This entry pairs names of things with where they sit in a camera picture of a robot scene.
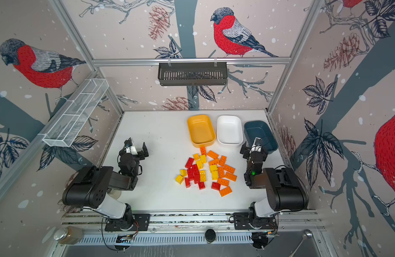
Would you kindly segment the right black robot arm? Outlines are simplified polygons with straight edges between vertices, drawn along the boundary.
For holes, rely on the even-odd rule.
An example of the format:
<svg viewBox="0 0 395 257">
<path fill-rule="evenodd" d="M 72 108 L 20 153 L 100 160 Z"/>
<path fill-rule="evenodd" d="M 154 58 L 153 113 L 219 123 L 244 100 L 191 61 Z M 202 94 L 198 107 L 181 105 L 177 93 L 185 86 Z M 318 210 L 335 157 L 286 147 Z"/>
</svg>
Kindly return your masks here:
<svg viewBox="0 0 395 257">
<path fill-rule="evenodd" d="M 244 179 L 252 190 L 265 190 L 267 196 L 252 202 L 246 213 L 234 213 L 236 230 L 277 229 L 277 215 L 282 212 L 299 212 L 308 206 L 309 197 L 293 169 L 283 165 L 264 168 L 268 150 L 261 138 L 251 146 L 245 142 L 240 154 L 247 161 Z"/>
</svg>

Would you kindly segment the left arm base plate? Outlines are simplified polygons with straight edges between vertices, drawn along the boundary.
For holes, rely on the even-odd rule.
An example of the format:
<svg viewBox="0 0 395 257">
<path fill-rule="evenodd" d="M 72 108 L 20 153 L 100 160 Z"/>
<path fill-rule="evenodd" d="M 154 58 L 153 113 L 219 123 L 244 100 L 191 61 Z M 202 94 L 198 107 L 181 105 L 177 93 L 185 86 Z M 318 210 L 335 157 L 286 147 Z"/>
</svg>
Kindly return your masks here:
<svg viewBox="0 0 395 257">
<path fill-rule="evenodd" d="M 106 219 L 105 231 L 107 232 L 125 232 L 125 231 L 147 231 L 150 214 L 131 214 L 120 219 Z"/>
</svg>

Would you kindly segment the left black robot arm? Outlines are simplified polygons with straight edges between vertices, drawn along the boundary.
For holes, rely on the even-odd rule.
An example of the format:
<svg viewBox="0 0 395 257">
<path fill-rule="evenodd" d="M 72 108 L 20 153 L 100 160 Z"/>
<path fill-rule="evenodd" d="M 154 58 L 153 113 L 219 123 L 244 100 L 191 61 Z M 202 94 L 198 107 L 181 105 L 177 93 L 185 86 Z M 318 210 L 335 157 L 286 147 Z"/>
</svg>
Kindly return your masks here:
<svg viewBox="0 0 395 257">
<path fill-rule="evenodd" d="M 134 190 L 138 176 L 143 173 L 140 161 L 148 156 L 146 144 L 137 150 L 133 139 L 127 139 L 118 155 L 120 170 L 115 172 L 109 166 L 82 168 L 66 187 L 62 195 L 63 204 L 101 214 L 106 219 L 106 232 L 147 231 L 150 215 L 134 214 L 129 204 L 111 197 L 108 190 Z"/>
</svg>

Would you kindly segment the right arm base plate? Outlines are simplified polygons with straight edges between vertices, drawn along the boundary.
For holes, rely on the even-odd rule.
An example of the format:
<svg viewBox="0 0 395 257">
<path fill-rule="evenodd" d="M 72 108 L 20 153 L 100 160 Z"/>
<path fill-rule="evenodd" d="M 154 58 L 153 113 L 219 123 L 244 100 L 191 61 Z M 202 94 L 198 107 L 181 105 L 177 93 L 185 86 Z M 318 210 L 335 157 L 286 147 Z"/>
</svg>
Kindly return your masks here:
<svg viewBox="0 0 395 257">
<path fill-rule="evenodd" d="M 277 221 L 273 217 L 257 217 L 247 212 L 232 214 L 236 230 L 276 230 Z"/>
</svg>

